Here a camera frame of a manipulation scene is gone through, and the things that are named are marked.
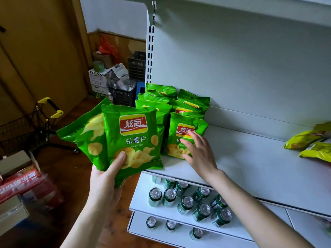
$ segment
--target white shelf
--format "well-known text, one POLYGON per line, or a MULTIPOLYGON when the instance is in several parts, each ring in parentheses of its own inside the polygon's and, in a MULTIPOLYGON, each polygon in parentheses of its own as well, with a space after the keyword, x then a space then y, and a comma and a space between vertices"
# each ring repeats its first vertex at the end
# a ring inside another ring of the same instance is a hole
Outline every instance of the white shelf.
MULTIPOLYGON (((258 199, 331 216, 330 166, 300 158, 284 142, 210 125, 205 133, 217 167, 258 199)), ((185 161, 162 156, 164 168, 146 170, 175 180, 210 187, 185 161)))
POLYGON ((294 229, 314 247, 331 247, 331 236, 327 233, 323 224, 314 216, 293 210, 287 210, 287 212, 294 229))
POLYGON ((187 0, 331 26, 331 0, 187 0))
MULTIPOLYGON (((197 203, 194 203, 192 210, 186 214, 181 215, 177 211, 177 205, 179 203, 180 198, 177 197, 175 202, 173 203, 172 207, 166 208, 161 203, 157 207, 151 207, 148 204, 148 193, 149 191, 154 188, 158 187, 162 191, 162 194, 164 192, 163 184, 155 184, 152 182, 151 175, 148 174, 141 174, 136 190, 134 192, 131 204, 130 204, 130 210, 141 212, 147 215, 153 215, 158 218, 163 218, 167 220, 173 220, 177 223, 185 224, 194 226, 203 230, 207 230, 214 233, 223 233, 247 240, 253 241, 252 237, 249 235, 249 233, 246 231, 242 223, 239 221, 239 219, 232 213, 232 220, 229 224, 225 225, 222 228, 217 228, 212 224, 212 221, 210 218, 207 218, 201 222, 196 222, 192 214, 197 206, 197 203)), ((195 186, 191 186, 187 189, 185 192, 185 195, 192 196, 194 191, 196 190, 195 186)), ((208 198, 204 198, 202 202, 209 204, 210 201, 217 195, 216 191, 211 191, 208 198)), ((282 220, 284 220, 288 225, 291 225, 291 222, 288 218, 287 212, 284 208, 270 205, 270 204, 264 204, 267 206, 271 211, 273 211, 277 216, 279 216, 282 220)))
POLYGON ((257 245, 251 241, 226 235, 215 234, 212 232, 208 233, 206 231, 204 231, 204 235, 201 239, 192 240, 189 237, 189 231, 192 229, 192 227, 186 225, 177 225, 174 231, 169 232, 166 231, 166 220, 164 219, 157 219, 157 225, 155 226, 155 228, 149 229, 146 226, 147 217, 148 216, 145 214, 133 212, 127 230, 132 234, 165 244, 174 245, 177 247, 257 247, 257 245))

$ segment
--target can lid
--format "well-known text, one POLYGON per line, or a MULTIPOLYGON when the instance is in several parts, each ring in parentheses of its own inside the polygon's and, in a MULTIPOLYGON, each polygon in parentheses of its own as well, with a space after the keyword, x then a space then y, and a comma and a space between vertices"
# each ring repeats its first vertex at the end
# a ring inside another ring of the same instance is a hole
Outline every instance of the can lid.
POLYGON ((167 197, 167 199, 169 199, 169 200, 174 200, 176 198, 176 192, 172 188, 166 189, 164 194, 167 197))
POLYGON ((188 184, 187 183, 184 183, 184 182, 177 182, 178 186, 182 189, 185 189, 188 187, 188 184))
POLYGON ((201 238, 202 237, 202 230, 198 228, 193 228, 193 234, 196 238, 201 238))
POLYGON ((174 222, 174 221, 167 221, 167 227, 169 228, 169 229, 175 229, 176 228, 176 222, 174 222))
POLYGON ((156 225, 156 218, 151 216, 147 218, 147 225, 149 227, 154 227, 156 225))
POLYGON ((218 200, 220 201, 221 204, 227 206, 228 204, 226 203, 226 201, 222 198, 222 196, 220 194, 218 194, 218 200))
POLYGON ((198 207, 199 207, 199 211, 201 212, 202 215, 209 216, 209 214, 210 214, 210 207, 209 207, 208 204, 200 203, 198 207))
POLYGON ((191 208, 193 206, 193 198, 190 196, 183 197, 183 204, 187 208, 191 208))
POLYGON ((203 196, 209 195, 209 189, 200 187, 200 192, 203 196))
POLYGON ((226 222, 230 222, 231 219, 232 219, 232 216, 231 216, 231 212, 228 210, 228 209, 224 209, 222 208, 220 211, 220 216, 221 218, 226 221, 226 222))
POLYGON ((162 196, 162 192, 159 188, 155 187, 155 188, 151 189, 150 195, 151 195, 152 199, 159 199, 162 196))

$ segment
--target yellow basket handle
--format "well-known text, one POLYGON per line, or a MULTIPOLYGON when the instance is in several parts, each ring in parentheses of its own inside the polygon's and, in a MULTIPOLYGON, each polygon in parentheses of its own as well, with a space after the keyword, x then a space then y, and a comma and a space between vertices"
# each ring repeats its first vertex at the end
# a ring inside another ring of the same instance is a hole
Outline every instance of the yellow basket handle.
POLYGON ((63 115, 63 111, 60 110, 59 107, 57 107, 55 103, 51 100, 51 98, 48 96, 43 98, 42 100, 39 100, 37 103, 45 104, 46 102, 48 102, 56 110, 56 113, 50 118, 59 118, 60 116, 63 115))

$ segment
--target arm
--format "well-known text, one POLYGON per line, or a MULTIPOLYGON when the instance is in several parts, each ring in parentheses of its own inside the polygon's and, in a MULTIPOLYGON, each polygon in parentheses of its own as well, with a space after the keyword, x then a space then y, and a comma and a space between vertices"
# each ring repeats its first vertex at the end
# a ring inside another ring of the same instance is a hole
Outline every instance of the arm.
POLYGON ((277 217, 271 210, 232 181, 224 171, 217 169, 208 141, 195 132, 189 132, 195 146, 181 142, 193 157, 183 157, 201 178, 224 198, 259 247, 313 248, 299 233, 277 217))
POLYGON ((105 172, 92 166, 87 202, 61 248, 96 247, 107 216, 121 197, 122 188, 114 189, 114 178, 125 158, 122 151, 105 172))

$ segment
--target orange plastic bag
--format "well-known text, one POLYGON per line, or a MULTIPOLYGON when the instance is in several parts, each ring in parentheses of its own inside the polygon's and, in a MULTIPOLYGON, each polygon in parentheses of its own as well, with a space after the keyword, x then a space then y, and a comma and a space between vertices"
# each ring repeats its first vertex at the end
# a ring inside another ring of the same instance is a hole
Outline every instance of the orange plastic bag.
POLYGON ((110 55, 114 64, 120 63, 118 50, 110 45, 104 36, 101 36, 99 51, 102 55, 110 55))

